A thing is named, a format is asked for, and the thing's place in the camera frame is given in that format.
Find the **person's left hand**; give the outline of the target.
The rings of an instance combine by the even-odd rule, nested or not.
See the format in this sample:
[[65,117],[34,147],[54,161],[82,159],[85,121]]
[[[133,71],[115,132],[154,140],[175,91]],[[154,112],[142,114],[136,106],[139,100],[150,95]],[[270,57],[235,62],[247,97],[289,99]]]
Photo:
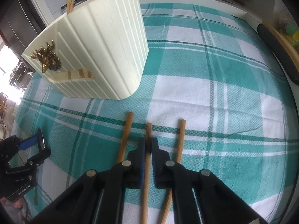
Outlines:
[[26,213],[26,208],[24,207],[22,199],[11,202],[3,197],[1,198],[1,204],[4,208],[4,211],[10,216],[22,215]]

